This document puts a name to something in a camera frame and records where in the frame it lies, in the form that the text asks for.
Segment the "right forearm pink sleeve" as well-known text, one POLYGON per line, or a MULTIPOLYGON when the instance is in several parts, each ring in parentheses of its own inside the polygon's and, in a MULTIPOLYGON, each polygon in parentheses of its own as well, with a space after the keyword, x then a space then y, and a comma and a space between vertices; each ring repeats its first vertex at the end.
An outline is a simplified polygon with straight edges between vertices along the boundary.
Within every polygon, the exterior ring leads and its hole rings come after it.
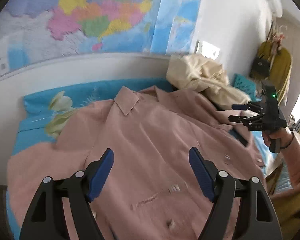
POLYGON ((287 148, 281 149, 281 153, 287 165, 293 188, 279 194, 274 194, 271 197, 272 200, 296 197, 300 194, 300 142, 295 137, 295 134, 291 144, 287 148))

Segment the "right hand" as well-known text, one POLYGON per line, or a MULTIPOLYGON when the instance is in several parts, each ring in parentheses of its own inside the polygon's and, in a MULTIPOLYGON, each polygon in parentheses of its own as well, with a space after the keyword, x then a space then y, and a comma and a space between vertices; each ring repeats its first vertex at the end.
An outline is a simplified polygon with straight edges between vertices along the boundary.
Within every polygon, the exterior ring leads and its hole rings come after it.
POLYGON ((290 129, 280 128, 277 131, 270 133, 269 131, 263 131, 262 137, 266 146, 270 147, 271 139, 280 139, 281 140, 281 149, 287 148, 292 140, 294 139, 294 134, 290 131, 290 129))

